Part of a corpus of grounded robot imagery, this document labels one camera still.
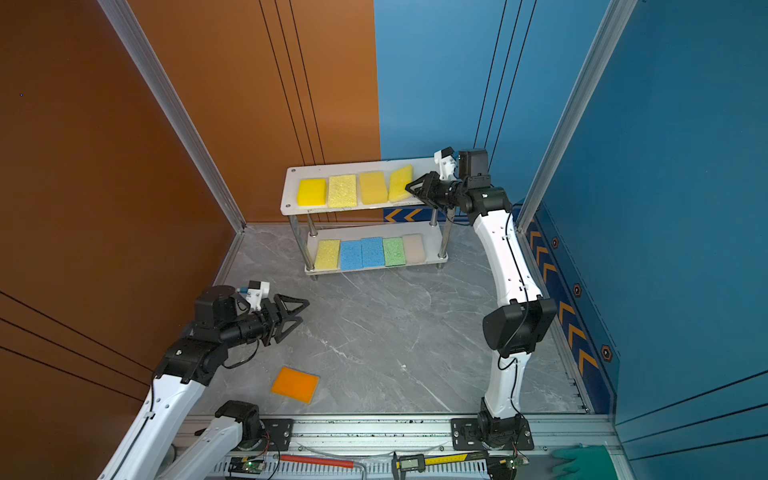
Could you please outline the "small yellow foam sponge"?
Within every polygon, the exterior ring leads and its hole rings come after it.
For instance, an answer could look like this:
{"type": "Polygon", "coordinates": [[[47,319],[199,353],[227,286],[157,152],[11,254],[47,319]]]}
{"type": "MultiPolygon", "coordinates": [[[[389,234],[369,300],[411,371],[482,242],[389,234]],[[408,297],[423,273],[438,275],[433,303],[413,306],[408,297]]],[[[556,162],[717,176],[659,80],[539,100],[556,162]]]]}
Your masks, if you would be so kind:
{"type": "Polygon", "coordinates": [[[407,191],[406,187],[412,181],[413,166],[410,164],[392,172],[389,179],[388,201],[397,203],[410,198],[412,194],[407,191]]]}

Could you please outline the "beige foam sponge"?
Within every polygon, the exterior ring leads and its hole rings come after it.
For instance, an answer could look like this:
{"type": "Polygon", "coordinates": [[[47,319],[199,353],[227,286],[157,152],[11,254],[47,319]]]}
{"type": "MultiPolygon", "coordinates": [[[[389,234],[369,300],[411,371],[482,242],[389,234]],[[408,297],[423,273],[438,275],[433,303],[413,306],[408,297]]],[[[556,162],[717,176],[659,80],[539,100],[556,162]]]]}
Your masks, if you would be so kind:
{"type": "Polygon", "coordinates": [[[426,261],[427,255],[421,234],[404,235],[402,243],[407,265],[419,265],[426,261]]]}

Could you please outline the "orange foam sponge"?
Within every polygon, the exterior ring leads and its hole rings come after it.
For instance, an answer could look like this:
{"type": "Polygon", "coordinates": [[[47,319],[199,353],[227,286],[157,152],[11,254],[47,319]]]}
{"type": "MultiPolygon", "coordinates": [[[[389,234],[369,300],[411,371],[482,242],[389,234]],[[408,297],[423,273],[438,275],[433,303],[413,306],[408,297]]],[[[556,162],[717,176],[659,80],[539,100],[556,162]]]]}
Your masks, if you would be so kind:
{"type": "Polygon", "coordinates": [[[319,380],[320,377],[317,375],[283,367],[271,387],[271,392],[304,404],[310,404],[319,380]]]}

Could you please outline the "green cellulose sponge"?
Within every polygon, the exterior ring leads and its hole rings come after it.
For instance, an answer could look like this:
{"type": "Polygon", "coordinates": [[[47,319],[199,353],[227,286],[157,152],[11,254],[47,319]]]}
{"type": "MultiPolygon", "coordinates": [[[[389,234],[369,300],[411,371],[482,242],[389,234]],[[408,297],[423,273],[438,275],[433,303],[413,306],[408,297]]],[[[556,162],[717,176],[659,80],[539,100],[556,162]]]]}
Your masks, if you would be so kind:
{"type": "Polygon", "coordinates": [[[384,238],[382,245],[386,267],[399,267],[406,264],[405,248],[401,237],[384,238]]]}

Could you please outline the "yellow cellulose sponge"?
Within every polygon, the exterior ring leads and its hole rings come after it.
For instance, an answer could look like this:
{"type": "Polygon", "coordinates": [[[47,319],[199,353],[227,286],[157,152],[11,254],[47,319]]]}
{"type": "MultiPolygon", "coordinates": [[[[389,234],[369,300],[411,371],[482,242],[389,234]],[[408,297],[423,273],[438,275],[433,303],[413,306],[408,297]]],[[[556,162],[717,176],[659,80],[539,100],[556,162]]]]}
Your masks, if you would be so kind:
{"type": "Polygon", "coordinates": [[[346,209],[358,206],[357,177],[337,175],[328,179],[328,207],[346,209]]]}
{"type": "Polygon", "coordinates": [[[314,266],[317,271],[336,271],[340,268],[341,241],[320,240],[317,244],[314,266]]]}

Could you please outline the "blue cellulose sponge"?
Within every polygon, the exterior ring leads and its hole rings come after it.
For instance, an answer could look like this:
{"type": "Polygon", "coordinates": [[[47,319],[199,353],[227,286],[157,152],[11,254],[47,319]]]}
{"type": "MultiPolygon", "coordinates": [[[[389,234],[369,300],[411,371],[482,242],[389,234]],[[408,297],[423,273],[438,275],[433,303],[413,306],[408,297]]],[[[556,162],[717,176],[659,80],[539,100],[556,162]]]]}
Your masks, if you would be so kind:
{"type": "Polygon", "coordinates": [[[362,266],[364,269],[386,266],[383,239],[381,237],[364,238],[360,240],[360,244],[362,266]]]}
{"type": "Polygon", "coordinates": [[[340,245],[340,269],[342,271],[363,268],[362,244],[360,240],[342,241],[340,245]]]}

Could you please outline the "thick yellow foam sponge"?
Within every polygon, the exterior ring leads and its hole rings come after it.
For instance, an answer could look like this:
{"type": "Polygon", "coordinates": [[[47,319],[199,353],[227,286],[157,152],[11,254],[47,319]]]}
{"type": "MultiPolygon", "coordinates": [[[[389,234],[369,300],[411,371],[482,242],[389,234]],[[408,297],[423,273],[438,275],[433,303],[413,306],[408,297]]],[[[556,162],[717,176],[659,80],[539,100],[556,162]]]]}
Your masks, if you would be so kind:
{"type": "Polygon", "coordinates": [[[325,207],[328,183],[325,178],[302,179],[297,192],[297,205],[301,208],[325,207]]]}

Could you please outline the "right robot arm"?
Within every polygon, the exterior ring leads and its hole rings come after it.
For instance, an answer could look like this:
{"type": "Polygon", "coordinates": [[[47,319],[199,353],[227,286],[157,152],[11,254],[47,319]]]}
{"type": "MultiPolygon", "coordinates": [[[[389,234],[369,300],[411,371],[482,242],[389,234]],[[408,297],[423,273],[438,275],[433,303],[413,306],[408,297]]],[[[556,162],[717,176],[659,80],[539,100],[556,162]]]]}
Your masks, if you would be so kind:
{"type": "Polygon", "coordinates": [[[526,365],[556,315],[553,299],[532,278],[515,230],[514,206],[505,190],[493,185],[486,151],[434,155],[436,168],[411,181],[406,190],[448,219],[466,215],[489,262],[497,307],[482,320],[492,352],[490,380],[475,427],[466,436],[490,449],[531,451],[530,424],[520,408],[526,365]]]}

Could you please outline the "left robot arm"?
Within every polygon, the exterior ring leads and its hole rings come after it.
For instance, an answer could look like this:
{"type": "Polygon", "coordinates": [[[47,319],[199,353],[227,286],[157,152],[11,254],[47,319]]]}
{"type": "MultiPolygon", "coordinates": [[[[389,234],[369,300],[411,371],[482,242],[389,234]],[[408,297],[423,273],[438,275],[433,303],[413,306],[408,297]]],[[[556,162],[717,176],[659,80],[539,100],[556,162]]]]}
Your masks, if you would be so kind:
{"type": "Polygon", "coordinates": [[[302,323],[306,299],[274,294],[266,282],[245,288],[217,285],[194,304],[194,318],[168,348],[132,425],[100,476],[103,479],[204,479],[240,445],[265,451],[278,443],[257,405],[230,400],[201,436],[169,467],[161,463],[192,407],[221,368],[231,370],[231,349],[282,342],[302,323]]]}

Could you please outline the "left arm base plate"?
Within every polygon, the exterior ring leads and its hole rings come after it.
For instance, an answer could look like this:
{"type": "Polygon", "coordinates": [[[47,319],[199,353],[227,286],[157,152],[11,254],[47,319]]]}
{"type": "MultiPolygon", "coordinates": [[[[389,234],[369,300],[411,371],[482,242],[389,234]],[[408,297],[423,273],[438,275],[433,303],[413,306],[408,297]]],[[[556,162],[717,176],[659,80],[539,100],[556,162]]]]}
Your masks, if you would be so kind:
{"type": "Polygon", "coordinates": [[[244,452],[265,452],[289,449],[294,420],[290,418],[260,419],[243,424],[243,435],[236,449],[244,452]]]}

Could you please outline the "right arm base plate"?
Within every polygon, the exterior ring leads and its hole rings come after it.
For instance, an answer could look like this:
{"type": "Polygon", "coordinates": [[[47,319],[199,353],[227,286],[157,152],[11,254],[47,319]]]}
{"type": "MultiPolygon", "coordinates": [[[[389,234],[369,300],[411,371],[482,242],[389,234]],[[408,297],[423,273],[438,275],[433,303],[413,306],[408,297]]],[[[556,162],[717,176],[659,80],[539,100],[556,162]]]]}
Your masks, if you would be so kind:
{"type": "Polygon", "coordinates": [[[450,425],[452,447],[455,451],[516,450],[527,452],[535,449],[533,434],[526,422],[523,423],[519,431],[513,431],[510,435],[504,434],[503,443],[496,446],[481,439],[480,426],[476,418],[453,418],[450,425]]]}

